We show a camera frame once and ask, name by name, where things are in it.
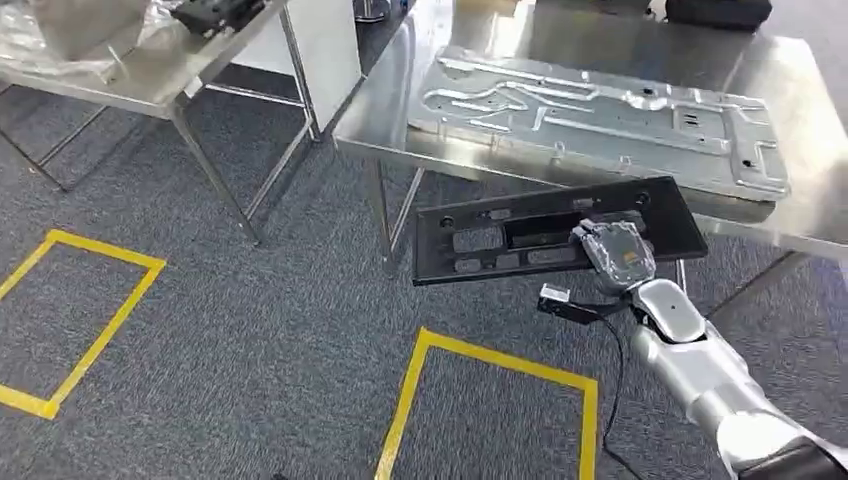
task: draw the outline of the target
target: robotic arm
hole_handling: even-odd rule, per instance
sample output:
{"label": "robotic arm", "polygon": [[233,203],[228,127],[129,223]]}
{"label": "robotic arm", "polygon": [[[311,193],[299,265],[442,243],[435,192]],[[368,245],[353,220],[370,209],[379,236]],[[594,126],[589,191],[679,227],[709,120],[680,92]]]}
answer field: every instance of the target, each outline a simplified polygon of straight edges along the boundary
{"label": "robotic arm", "polygon": [[740,480],[848,480],[848,450],[778,410],[748,373],[745,360],[674,282],[655,278],[651,251],[629,222],[583,220],[573,231],[611,305],[570,301],[545,285],[539,310],[587,324],[629,308],[639,322],[634,354],[662,380]]}

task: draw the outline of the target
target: aluminum plate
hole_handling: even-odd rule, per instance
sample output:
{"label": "aluminum plate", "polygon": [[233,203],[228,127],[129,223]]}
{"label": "aluminum plate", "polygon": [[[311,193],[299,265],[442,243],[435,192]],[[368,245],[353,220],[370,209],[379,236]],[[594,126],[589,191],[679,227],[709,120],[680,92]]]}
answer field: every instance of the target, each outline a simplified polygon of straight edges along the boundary
{"label": "aluminum plate", "polygon": [[762,100],[447,47],[409,124],[522,161],[584,167],[755,201],[789,195]]}

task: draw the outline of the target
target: white wall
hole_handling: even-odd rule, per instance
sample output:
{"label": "white wall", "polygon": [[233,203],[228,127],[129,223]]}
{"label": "white wall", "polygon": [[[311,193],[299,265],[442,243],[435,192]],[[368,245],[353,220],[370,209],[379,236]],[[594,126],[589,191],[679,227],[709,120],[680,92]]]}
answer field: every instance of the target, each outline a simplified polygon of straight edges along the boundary
{"label": "white wall", "polygon": [[[290,0],[288,8],[316,121],[323,131],[362,75],[353,3],[322,0],[321,8],[315,8],[312,0]],[[275,19],[234,62],[291,75],[293,67],[285,42],[283,27]]]}

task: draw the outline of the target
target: black cable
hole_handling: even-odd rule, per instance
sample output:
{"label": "black cable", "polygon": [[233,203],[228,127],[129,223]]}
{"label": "black cable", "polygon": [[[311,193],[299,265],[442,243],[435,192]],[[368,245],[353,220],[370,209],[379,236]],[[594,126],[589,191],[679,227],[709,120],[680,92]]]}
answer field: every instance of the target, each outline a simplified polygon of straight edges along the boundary
{"label": "black cable", "polygon": [[607,327],[607,330],[612,333],[612,336],[615,337],[615,343],[618,344],[618,382],[615,385],[615,397],[612,401],[612,412],[610,412],[609,420],[607,420],[607,427],[604,429],[603,440],[601,441],[601,446],[604,452],[610,456],[613,460],[621,464],[622,467],[627,469],[631,475],[637,480],[642,480],[642,476],[633,469],[632,466],[622,458],[621,455],[617,454],[610,448],[609,443],[607,443],[607,437],[612,431],[613,424],[615,423],[615,417],[618,414],[618,402],[621,399],[621,385],[624,383],[624,342],[621,340],[621,335],[618,333],[618,330],[612,326],[609,320],[606,318],[602,319],[604,325]]}

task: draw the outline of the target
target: yellow tape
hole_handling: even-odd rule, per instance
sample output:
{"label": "yellow tape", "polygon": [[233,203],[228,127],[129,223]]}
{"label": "yellow tape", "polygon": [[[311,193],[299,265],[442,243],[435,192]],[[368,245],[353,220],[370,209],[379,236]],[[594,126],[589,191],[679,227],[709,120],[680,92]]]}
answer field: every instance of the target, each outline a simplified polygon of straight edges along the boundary
{"label": "yellow tape", "polygon": [[107,257],[123,260],[128,263],[147,267],[147,273],[135,286],[129,298],[118,309],[97,340],[89,347],[88,351],[82,356],[80,361],[71,371],[70,375],[62,382],[55,393],[50,397],[49,401],[33,397],[24,392],[11,389],[0,385],[0,403],[4,403],[10,407],[18,408],[27,413],[37,415],[48,420],[56,418],[59,412],[59,405],[65,398],[70,395],[71,390],[79,383],[88,368],[97,360],[97,357],[106,348],[106,344],[124,323],[124,320],[132,313],[133,308],[141,300],[141,297],[147,292],[147,289],[156,280],[156,277],[165,268],[164,260],[142,255],[131,250],[109,245],[108,243],[91,240],[89,238],[80,237],[61,230],[51,230],[47,233],[47,238],[12,274],[2,285],[0,285],[0,300],[9,292],[20,280],[29,272],[32,267],[47,253],[47,251],[55,244],[62,243],[72,247],[88,250],[93,253],[105,255]]}
{"label": "yellow tape", "polygon": [[395,416],[392,419],[389,432],[386,434],[383,453],[374,475],[375,479],[387,480],[391,478],[392,468],[403,438],[403,430],[409,417],[409,411],[412,409],[415,389],[418,387],[418,379],[421,376],[424,360],[430,347],[438,347],[458,355],[475,358],[502,368],[582,390],[583,420],[580,437],[579,479],[591,480],[595,478],[595,439],[598,422],[598,382],[596,380],[439,335],[422,327],[418,332],[418,340],[415,342],[412,358],[409,360],[409,367],[401,387]]}
{"label": "yellow tape", "polygon": [[18,269],[15,270],[15,272],[12,273],[12,275],[3,282],[3,285],[0,285],[0,300],[3,300],[3,297],[5,297],[7,293],[9,293],[9,290],[11,290],[15,285],[17,285],[18,282],[20,282],[21,279],[24,278],[24,275],[26,275],[27,272],[32,270],[32,267],[34,267],[35,264],[38,263],[39,260],[41,260],[41,257],[43,257],[47,253],[47,251],[50,250],[50,247],[52,247],[54,243],[56,243],[55,240],[47,238],[47,240],[45,240],[41,245],[39,245],[38,248],[36,248],[35,251],[32,252],[26,260],[24,260],[24,263],[22,263],[21,266],[18,267]]}
{"label": "yellow tape", "polygon": [[159,258],[149,257],[141,253],[133,252],[132,250],[116,247],[90,238],[80,237],[79,235],[63,232],[61,230],[50,230],[47,233],[47,240],[52,240],[54,243],[64,243],[71,247],[81,248],[107,257],[117,258],[118,260],[141,265],[142,267],[155,268],[157,266],[165,266],[165,261]]}

